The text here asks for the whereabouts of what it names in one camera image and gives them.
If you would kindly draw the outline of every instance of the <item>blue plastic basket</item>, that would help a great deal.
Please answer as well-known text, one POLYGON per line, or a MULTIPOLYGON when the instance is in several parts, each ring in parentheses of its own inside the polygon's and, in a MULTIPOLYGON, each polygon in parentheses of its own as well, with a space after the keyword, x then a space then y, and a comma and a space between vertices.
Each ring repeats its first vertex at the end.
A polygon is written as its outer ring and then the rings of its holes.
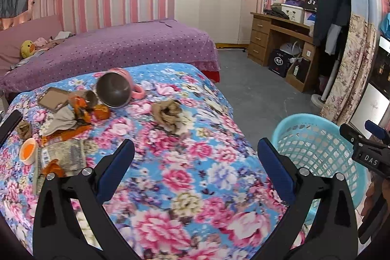
MULTIPOLYGON (((339 133, 339 127, 322 117, 296 114, 283 119, 272 135, 272 144, 297 168, 306 167, 316 176, 332 177, 343 173, 358 207, 368 185, 368 170, 351 159, 352 145, 339 133)), ((307 215, 311 224, 319 200, 314 200, 307 215)))

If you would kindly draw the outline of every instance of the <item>black box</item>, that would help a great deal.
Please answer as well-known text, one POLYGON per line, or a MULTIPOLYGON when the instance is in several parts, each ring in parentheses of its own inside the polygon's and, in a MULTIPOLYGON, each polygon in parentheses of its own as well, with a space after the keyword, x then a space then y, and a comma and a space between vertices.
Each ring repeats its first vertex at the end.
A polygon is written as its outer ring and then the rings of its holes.
POLYGON ((280 75, 281 77, 286 77, 287 71, 291 65, 290 59, 293 56, 281 50, 274 50, 270 54, 270 59, 268 60, 269 69, 280 75))

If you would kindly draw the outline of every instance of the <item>yellow duck plush toy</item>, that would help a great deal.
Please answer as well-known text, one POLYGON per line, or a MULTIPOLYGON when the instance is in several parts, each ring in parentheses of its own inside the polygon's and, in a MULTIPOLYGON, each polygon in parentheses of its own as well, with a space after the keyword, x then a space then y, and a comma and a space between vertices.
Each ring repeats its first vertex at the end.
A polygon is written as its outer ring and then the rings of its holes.
POLYGON ((35 44, 33 44, 33 42, 30 40, 24 41, 20 52, 24 59, 32 56, 35 52, 35 44))

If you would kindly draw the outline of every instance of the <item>wooden desk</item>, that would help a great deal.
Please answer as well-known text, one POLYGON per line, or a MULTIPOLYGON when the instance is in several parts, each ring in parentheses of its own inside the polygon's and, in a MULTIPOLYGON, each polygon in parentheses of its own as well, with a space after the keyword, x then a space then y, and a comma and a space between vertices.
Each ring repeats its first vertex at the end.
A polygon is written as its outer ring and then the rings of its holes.
POLYGON ((295 63, 288 70, 286 81, 301 92, 312 89, 317 81, 319 53, 313 45, 313 38, 309 37, 309 27, 261 13, 251 14, 253 14, 253 24, 248 58, 267 67, 272 50, 279 49, 283 43, 294 43, 300 40, 303 45, 303 57, 311 61, 305 82, 302 83, 293 75, 295 63))

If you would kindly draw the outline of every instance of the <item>desk drawer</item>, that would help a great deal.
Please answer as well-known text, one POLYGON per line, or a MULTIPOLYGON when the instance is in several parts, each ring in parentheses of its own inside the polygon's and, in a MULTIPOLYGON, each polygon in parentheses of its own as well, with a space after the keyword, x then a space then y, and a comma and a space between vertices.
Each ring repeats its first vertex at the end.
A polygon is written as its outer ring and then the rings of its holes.
POLYGON ((264 33, 270 33, 271 22, 267 20, 253 18, 252 29, 256 31, 261 31, 264 33))
POLYGON ((252 34, 250 36, 250 41, 260 45, 261 47, 266 47, 267 46, 267 40, 268 40, 268 35, 266 33, 258 32, 255 30, 252 30, 252 34))
POLYGON ((264 61, 264 57, 266 55, 266 48, 251 42, 248 47, 248 54, 251 54, 254 57, 260 59, 261 61, 264 61))

